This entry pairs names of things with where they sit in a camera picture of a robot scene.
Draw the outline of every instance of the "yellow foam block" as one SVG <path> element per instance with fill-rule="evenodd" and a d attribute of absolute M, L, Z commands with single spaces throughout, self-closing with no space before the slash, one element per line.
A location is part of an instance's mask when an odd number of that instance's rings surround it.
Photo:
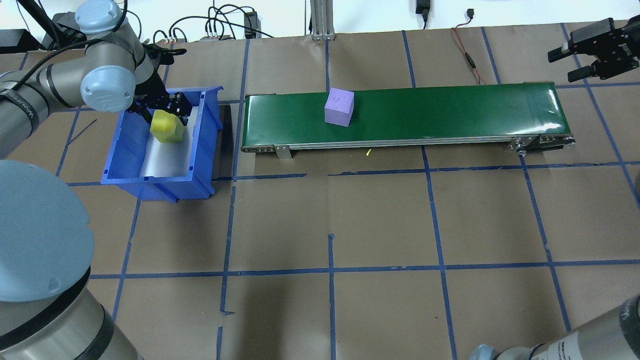
<path fill-rule="evenodd" d="M 149 131 L 159 142 L 182 142 L 184 128 L 178 116 L 156 110 Z"/>

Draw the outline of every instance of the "conveyor belt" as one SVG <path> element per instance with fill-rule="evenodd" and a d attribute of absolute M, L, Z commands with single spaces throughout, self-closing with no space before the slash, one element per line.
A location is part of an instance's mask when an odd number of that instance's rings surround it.
<path fill-rule="evenodd" d="M 327 95 L 248 96 L 242 151 L 511 142 L 524 155 L 575 142 L 553 83 L 356 91 L 349 127 L 324 122 Z"/>

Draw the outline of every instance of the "table surface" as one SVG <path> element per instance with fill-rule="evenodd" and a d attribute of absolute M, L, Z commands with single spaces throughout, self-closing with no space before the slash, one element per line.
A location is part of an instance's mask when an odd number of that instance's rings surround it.
<path fill-rule="evenodd" d="M 188 52 L 159 70 L 168 87 L 225 88 L 209 200 L 138 202 L 100 185 L 117 115 L 87 108 L 50 116 L 10 158 L 83 201 L 89 289 L 145 359 L 466 359 L 480 343 L 533 346 L 640 288 L 640 71 L 569 84 L 593 59 L 549 64 L 547 51 L 579 26 L 460 30 L 488 83 L 555 82 L 572 149 L 239 151 L 246 94 L 473 85 L 451 33 L 428 30 L 175 44 Z M 2 55 L 0 73 L 43 56 Z"/>

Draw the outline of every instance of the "blue tape line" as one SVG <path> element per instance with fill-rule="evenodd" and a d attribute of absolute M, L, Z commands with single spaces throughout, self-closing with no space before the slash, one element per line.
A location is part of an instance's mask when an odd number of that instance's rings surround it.
<path fill-rule="evenodd" d="M 220 277 L 224 276 L 222 271 L 204 271 L 204 272 L 160 272 L 160 273 L 142 273 L 142 274 L 126 274 L 126 279 L 171 279 L 174 277 Z"/>
<path fill-rule="evenodd" d="M 60 176 L 60 172 L 62 171 L 62 165 L 65 163 L 65 158 L 67 157 L 67 151 L 69 150 L 69 141 L 71 141 L 71 137 L 74 135 L 74 130 L 76 129 L 76 124 L 78 122 L 78 116 L 80 116 L 80 111 L 76 109 L 76 115 L 74 116 L 74 121 L 71 123 L 71 129 L 69 129 L 69 136 L 67 137 L 67 142 L 65 143 L 65 148 L 62 150 L 62 155 L 60 156 L 60 162 L 58 163 L 58 169 L 56 170 L 56 176 Z"/>
<path fill-rule="evenodd" d="M 482 31 L 482 37 L 484 38 L 484 44 L 486 46 L 486 51 L 489 53 L 489 60 L 491 60 L 491 66 L 493 67 L 493 75 L 495 75 L 495 80 L 498 84 L 502 84 L 500 80 L 500 74 L 498 74 L 498 67 L 495 66 L 495 59 L 493 58 L 493 52 L 491 51 L 491 45 L 489 45 L 489 38 L 486 36 L 486 31 L 484 30 L 484 26 L 480 28 Z"/>
<path fill-rule="evenodd" d="M 612 167 L 620 166 L 617 161 L 610 163 L 575 163 L 575 164 L 542 164 L 542 165 L 527 165 L 527 168 L 567 168 L 567 167 Z"/>
<path fill-rule="evenodd" d="M 324 76 L 326 92 L 329 92 L 329 40 L 324 41 Z"/>
<path fill-rule="evenodd" d="M 131 242 L 127 243 L 127 250 L 124 254 L 124 261 L 122 262 L 122 272 L 120 274 L 120 281 L 118 282 L 118 291 L 116 291 L 116 300 L 113 304 L 113 319 L 116 320 L 118 316 L 118 306 L 120 305 L 120 297 L 122 296 L 122 287 L 124 286 L 125 274 L 127 272 L 127 263 L 129 262 L 129 253 L 131 251 Z"/>
<path fill-rule="evenodd" d="M 555 261 L 555 266 L 636 265 L 640 259 Z"/>
<path fill-rule="evenodd" d="M 640 165 L 640 161 L 625 161 L 626 165 Z M 527 168 L 572 168 L 572 167 L 611 167 L 620 166 L 620 162 L 612 161 L 609 163 L 573 163 L 573 164 L 538 164 L 527 165 Z M 463 170 L 485 171 L 485 170 L 520 170 L 521 165 L 494 165 L 481 167 L 442 167 L 431 168 L 430 172 L 455 172 Z M 327 176 L 357 176 L 357 175 L 385 175 L 385 174 L 421 174 L 425 170 L 422 168 L 403 168 L 396 170 L 363 170 L 363 171 L 345 171 L 339 174 L 328 174 Z M 237 176 L 236 181 L 241 180 L 260 180 L 260 179 L 289 179 L 292 177 L 305 177 L 306 173 L 299 174 L 271 174 L 271 175 L 253 175 L 253 176 Z M 233 181 L 231 176 L 214 177 L 211 181 Z M 69 183 L 69 186 L 82 186 L 84 184 L 92 185 L 93 183 Z"/>
<path fill-rule="evenodd" d="M 296 275 L 296 274 L 325 274 L 328 268 L 287 269 L 287 270 L 241 270 L 230 271 L 229 276 L 270 276 L 270 275 Z"/>
<path fill-rule="evenodd" d="M 27 56 L 29 56 L 29 53 L 24 53 L 24 57 L 22 58 L 22 62 L 20 63 L 20 67 L 18 68 L 18 71 L 21 71 L 22 68 L 24 68 L 24 63 L 27 62 Z"/>
<path fill-rule="evenodd" d="M 67 186 L 101 186 L 102 184 L 100 184 L 97 181 L 89 181 L 87 183 L 67 183 Z"/>
<path fill-rule="evenodd" d="M 404 40 L 404 51 L 406 52 L 406 61 L 409 63 L 409 75 L 411 75 L 411 87 L 415 88 L 415 76 L 413 75 L 413 63 L 411 62 L 411 52 L 409 52 L 409 41 L 406 39 L 406 31 L 402 30 L 402 39 Z"/>
<path fill-rule="evenodd" d="M 558 281 L 558 277 L 556 274 L 556 268 L 554 266 L 553 257 L 551 256 L 551 250 L 549 250 L 549 247 L 548 247 L 547 234 L 545 232 L 545 227 L 542 224 L 542 217 L 540 216 L 538 201 L 536 200 L 536 194 L 533 191 L 533 185 L 531 184 L 531 178 L 529 177 L 529 170 L 527 169 L 527 164 L 524 161 L 524 158 L 522 157 L 520 158 L 520 163 L 522 164 L 522 171 L 524 172 L 524 178 L 525 178 L 525 181 L 527 182 L 527 189 L 529 190 L 531 204 L 533 205 L 533 211 L 536 215 L 536 221 L 538 222 L 538 229 L 540 230 L 542 245 L 544 246 L 545 254 L 547 255 L 547 262 L 549 265 L 549 269 L 551 271 L 551 278 L 554 282 L 554 288 L 556 289 L 558 304 L 560 305 L 560 312 L 562 313 L 562 318 L 564 321 L 564 328 L 567 331 L 571 331 L 571 323 L 569 322 L 569 316 L 567 315 L 566 307 L 564 306 L 564 297 L 562 296 L 562 291 L 560 290 L 560 282 Z"/>
<path fill-rule="evenodd" d="M 412 265 L 412 266 L 363 266 L 334 268 L 334 272 L 391 272 L 391 271 L 433 271 L 439 270 L 440 265 Z"/>
<path fill-rule="evenodd" d="M 506 264 L 462 264 L 446 265 L 447 270 L 478 270 L 478 269 L 510 269 L 510 268 L 542 268 L 548 263 L 506 263 Z"/>
<path fill-rule="evenodd" d="M 520 169 L 519 165 L 497 165 L 497 166 L 485 166 L 485 167 L 441 167 L 441 168 L 432 168 L 430 172 L 440 172 L 440 171 L 461 171 L 461 170 L 514 170 Z"/>
<path fill-rule="evenodd" d="M 586 88 L 586 85 L 580 85 L 580 84 L 576 84 L 576 85 L 556 85 L 556 89 L 576 89 L 576 88 L 580 88 L 580 89 L 584 89 Z"/>
<path fill-rule="evenodd" d="M 447 287 L 447 268 L 444 263 L 444 255 L 442 254 L 442 242 L 440 241 L 440 228 L 438 226 L 438 215 L 436 212 L 436 203 L 433 197 L 433 187 L 431 185 L 431 171 L 429 169 L 429 160 L 427 152 L 422 149 L 422 160 L 424 162 L 424 170 L 427 175 L 427 191 L 429 193 L 429 205 L 431 206 L 431 219 L 433 221 L 433 232 L 436 237 L 436 248 L 438 249 L 438 266 L 440 267 L 440 280 L 442 282 L 442 296 L 444 298 L 444 309 L 447 315 L 447 327 L 449 328 L 449 343 L 451 345 L 451 355 L 453 360 L 458 360 L 456 350 L 456 339 L 453 332 L 453 320 L 451 318 L 451 305 L 449 303 L 449 289 Z"/>
<path fill-rule="evenodd" d="M 415 174 L 424 173 L 423 168 L 407 168 L 399 170 L 364 170 L 364 171 L 345 171 L 339 174 L 328 174 L 327 176 L 352 176 L 352 175 L 383 175 L 383 174 Z"/>
<path fill-rule="evenodd" d="M 273 174 L 273 175 L 251 175 L 251 176 L 237 176 L 236 181 L 240 180 L 262 180 L 262 179 L 290 179 L 292 177 L 305 177 L 306 173 L 300 174 Z M 233 181 L 231 176 L 214 177 L 211 181 Z"/>
<path fill-rule="evenodd" d="M 589 83 L 589 86 L 592 88 L 609 88 L 616 86 L 638 86 L 640 83 L 611 83 L 611 84 L 592 84 Z"/>
<path fill-rule="evenodd" d="M 231 188 L 231 203 L 229 205 L 229 221 L 227 225 L 227 245 L 225 246 L 225 266 L 224 266 L 224 276 L 222 278 L 222 290 L 220 291 L 220 311 L 227 315 L 227 311 L 225 310 L 225 306 L 227 305 L 227 283 L 228 283 L 228 272 L 229 272 L 229 259 L 231 257 L 231 237 L 234 228 L 234 206 L 236 204 L 236 186 L 234 185 Z"/>
<path fill-rule="evenodd" d="M 333 281 L 334 267 L 333 267 L 333 234 L 329 234 L 329 316 L 330 316 L 330 329 L 331 329 L 331 360 L 336 360 L 335 349 L 335 284 Z"/>
<path fill-rule="evenodd" d="M 119 279 L 120 274 L 91 274 L 89 279 Z"/>
<path fill-rule="evenodd" d="M 173 50 L 173 44 L 169 45 L 169 49 Z M 171 65 L 164 66 L 164 76 L 162 78 L 162 82 L 166 85 L 166 78 L 169 76 L 169 67 Z"/>
<path fill-rule="evenodd" d="M 138 199 L 138 201 L 136 201 L 136 209 L 133 211 L 133 221 L 131 222 L 131 230 L 129 231 L 129 241 L 133 239 L 133 234 L 136 232 L 136 224 L 138 223 L 140 205 L 142 205 L 142 201 Z"/>
<path fill-rule="evenodd" d="M 234 144 L 234 171 L 233 171 L 233 181 L 237 180 L 238 175 L 238 153 L 240 151 L 240 130 L 242 129 L 242 113 L 244 110 L 244 87 L 246 85 L 246 67 L 249 62 L 249 44 L 250 39 L 246 39 L 246 44 L 244 45 L 244 60 L 242 65 L 242 82 L 240 85 L 240 103 L 238 106 L 238 119 L 236 124 L 236 143 Z"/>
<path fill-rule="evenodd" d="M 591 83 L 589 83 L 588 86 L 590 86 L 592 88 L 615 88 L 615 87 L 619 87 L 619 86 L 639 86 L 639 85 L 640 85 L 640 83 L 602 83 L 602 84 L 591 84 Z M 587 85 L 585 85 L 585 84 L 556 85 L 556 88 L 558 88 L 558 89 L 586 88 L 586 87 L 587 87 Z"/>
<path fill-rule="evenodd" d="M 133 211 L 133 220 L 131 220 L 131 230 L 129 231 L 129 241 L 127 242 L 127 250 L 124 252 L 124 260 L 122 261 L 122 269 L 120 270 L 120 277 L 118 281 L 118 290 L 116 291 L 116 300 L 113 304 L 113 319 L 116 320 L 118 316 L 118 307 L 120 305 L 120 297 L 122 296 L 122 288 L 124 286 L 125 277 L 127 275 L 127 265 L 129 264 L 129 255 L 131 254 L 131 240 L 133 234 L 136 232 L 136 224 L 138 222 L 138 213 L 140 213 L 141 201 L 136 201 L 136 209 Z"/>
<path fill-rule="evenodd" d="M 610 259 L 610 260 L 578 260 L 578 261 L 554 261 L 554 266 L 602 266 L 602 265 L 640 265 L 640 259 Z M 479 269 L 505 269 L 505 268 L 541 268 L 549 266 L 544 263 L 495 263 L 495 264 L 457 264 L 445 265 L 447 270 L 479 270 Z M 411 266 L 362 266 L 362 267 L 334 267 L 333 272 L 395 272 L 395 271 L 435 271 L 440 265 L 411 265 Z M 329 268 L 302 268 L 288 270 L 239 270 L 229 271 L 228 276 L 278 276 L 296 274 L 327 274 Z M 208 272 L 165 272 L 126 274 L 126 279 L 165 279 L 172 277 L 221 277 L 224 271 Z M 119 279 L 120 274 L 91 274 L 91 279 Z"/>
<path fill-rule="evenodd" d="M 216 340 L 216 360 L 220 360 L 222 352 L 222 326 L 218 327 L 218 339 Z"/>

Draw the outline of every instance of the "purple cube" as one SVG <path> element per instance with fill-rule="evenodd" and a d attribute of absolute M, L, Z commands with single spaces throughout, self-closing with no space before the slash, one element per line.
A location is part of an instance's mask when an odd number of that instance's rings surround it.
<path fill-rule="evenodd" d="M 353 92 L 331 88 L 324 105 L 324 122 L 347 127 L 353 114 Z"/>

